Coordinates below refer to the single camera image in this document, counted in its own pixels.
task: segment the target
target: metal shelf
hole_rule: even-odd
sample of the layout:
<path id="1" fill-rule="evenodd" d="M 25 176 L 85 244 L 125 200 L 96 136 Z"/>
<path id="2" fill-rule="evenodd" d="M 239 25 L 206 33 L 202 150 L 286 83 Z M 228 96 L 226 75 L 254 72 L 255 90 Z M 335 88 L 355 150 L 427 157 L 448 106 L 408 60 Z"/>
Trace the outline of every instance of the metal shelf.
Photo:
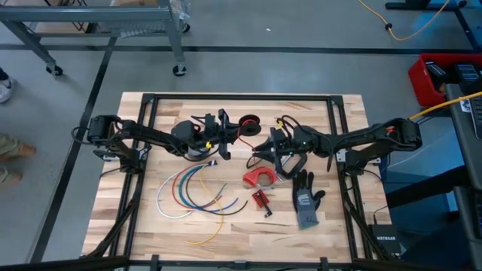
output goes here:
<path id="1" fill-rule="evenodd" d="M 49 54 L 48 50 L 40 43 L 41 37 L 48 34 L 34 33 L 23 22 L 70 22 L 70 23 L 116 23 L 120 26 L 129 23 L 159 25 L 158 29 L 151 29 L 154 33 L 166 35 L 172 47 L 177 65 L 173 72 L 176 76 L 185 74 L 185 57 L 181 45 L 181 32 L 185 30 L 186 24 L 173 12 L 169 0 L 157 0 L 157 6 L 115 6 L 115 7 L 87 7 L 87 6 L 1 6 L 0 21 L 14 33 L 26 46 L 28 46 L 38 57 L 47 64 L 47 70 L 53 75 L 61 75 L 56 72 L 59 68 L 56 60 Z M 132 35 L 141 35 L 142 31 L 133 31 Z M 98 33 L 93 30 L 92 34 L 53 34 L 56 37 L 73 36 L 126 36 L 122 31 L 109 33 Z"/>

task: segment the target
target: gray glove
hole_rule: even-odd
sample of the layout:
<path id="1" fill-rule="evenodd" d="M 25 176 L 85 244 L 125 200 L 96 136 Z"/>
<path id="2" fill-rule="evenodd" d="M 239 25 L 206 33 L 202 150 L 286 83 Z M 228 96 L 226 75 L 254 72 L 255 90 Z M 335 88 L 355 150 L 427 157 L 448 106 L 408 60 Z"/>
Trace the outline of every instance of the gray glove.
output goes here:
<path id="1" fill-rule="evenodd" d="M 325 196 L 323 190 L 313 196 L 313 172 L 307 174 L 306 170 L 299 172 L 293 178 L 293 205 L 297 212 L 297 220 L 300 229 L 307 229 L 319 224 L 316 210 L 320 206 L 321 198 Z"/>

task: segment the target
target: person's foot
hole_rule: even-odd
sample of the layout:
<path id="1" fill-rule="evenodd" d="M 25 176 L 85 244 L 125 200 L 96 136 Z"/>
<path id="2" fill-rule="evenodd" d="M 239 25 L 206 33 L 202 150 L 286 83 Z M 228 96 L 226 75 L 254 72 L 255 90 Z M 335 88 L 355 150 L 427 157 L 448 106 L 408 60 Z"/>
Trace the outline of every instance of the person's foot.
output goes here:
<path id="1" fill-rule="evenodd" d="M 19 172 L 9 172 L 7 178 L 0 183 L 0 190 L 8 190 L 22 181 L 22 175 Z"/>
<path id="2" fill-rule="evenodd" d="M 12 97 L 12 93 L 15 89 L 15 80 L 8 78 L 7 80 L 0 81 L 0 103 L 6 102 Z"/>
<path id="3" fill-rule="evenodd" d="M 18 151 L 18 157 L 31 157 L 37 152 L 37 149 L 34 146 L 22 144 L 20 150 Z"/>
<path id="4" fill-rule="evenodd" d="M 37 149 L 30 145 L 22 144 L 18 153 L 15 155 L 0 155 L 0 162 L 13 160 L 18 157 L 31 157 L 37 152 Z"/>

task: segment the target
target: caster wheel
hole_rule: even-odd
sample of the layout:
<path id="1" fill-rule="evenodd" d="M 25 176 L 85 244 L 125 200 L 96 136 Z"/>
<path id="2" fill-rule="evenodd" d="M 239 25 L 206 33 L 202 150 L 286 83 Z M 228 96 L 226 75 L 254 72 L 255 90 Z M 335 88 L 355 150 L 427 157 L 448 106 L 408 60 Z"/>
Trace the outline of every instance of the caster wheel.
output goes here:
<path id="1" fill-rule="evenodd" d="M 189 30 L 191 30 L 191 26 L 189 25 L 189 23 L 184 24 L 184 28 L 183 28 L 182 32 L 187 33 L 187 32 L 189 32 Z"/>
<path id="2" fill-rule="evenodd" d="M 179 71 L 179 66 L 175 65 L 174 68 L 172 68 L 172 73 L 174 76 L 181 77 L 186 74 L 186 67 L 182 68 L 181 71 Z"/>
<path id="3" fill-rule="evenodd" d="M 53 76 L 63 75 L 63 70 L 59 66 L 55 66 L 55 68 L 53 69 L 53 72 L 52 72 L 52 69 L 50 69 L 49 67 L 45 68 L 45 70 Z"/>

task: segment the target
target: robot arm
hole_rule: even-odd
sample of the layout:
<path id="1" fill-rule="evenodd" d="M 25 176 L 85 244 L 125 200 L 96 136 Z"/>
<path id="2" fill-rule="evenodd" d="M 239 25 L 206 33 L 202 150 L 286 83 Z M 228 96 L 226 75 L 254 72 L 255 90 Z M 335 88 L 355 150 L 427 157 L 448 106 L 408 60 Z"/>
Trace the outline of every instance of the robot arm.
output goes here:
<path id="1" fill-rule="evenodd" d="M 345 170 L 349 174 L 360 175 L 371 160 L 386 156 L 393 151 L 415 151 L 422 146 L 418 124 L 402 118 L 343 135 L 330 135 L 318 132 L 309 126 L 301 126 L 291 118 L 297 124 L 292 126 L 284 120 L 284 117 L 291 118 L 283 116 L 279 119 L 282 129 L 271 128 L 270 137 L 265 143 L 255 147 L 253 156 L 274 163 L 276 171 L 285 178 L 293 178 L 303 168 L 307 161 L 307 153 L 310 152 L 318 157 L 330 157 L 328 170 L 331 158 L 337 154 L 337 160 L 345 162 Z M 293 128 L 293 136 L 286 126 Z M 360 151 L 347 150 L 370 143 L 373 144 Z M 300 160 L 290 172 L 286 172 L 282 168 L 281 158 L 294 154 L 300 154 Z"/>
<path id="2" fill-rule="evenodd" d="M 97 147 L 107 148 L 108 152 L 100 153 L 118 157 L 122 172 L 136 174 L 141 169 L 142 153 L 135 148 L 127 147 L 123 143 L 124 139 L 135 139 L 160 146 L 173 155 L 193 161 L 206 158 L 210 149 L 218 145 L 219 154 L 223 159 L 229 160 L 231 155 L 227 151 L 228 143 L 233 144 L 238 136 L 255 136 L 261 131 L 259 117 L 254 115 L 242 117 L 239 123 L 231 123 L 224 109 L 220 109 L 218 118 L 220 123 L 217 123 L 215 116 L 211 114 L 193 117 L 204 125 L 203 131 L 200 125 L 185 120 L 174 126 L 169 134 L 133 120 L 121 120 L 115 115 L 102 115 L 90 120 L 87 140 Z"/>

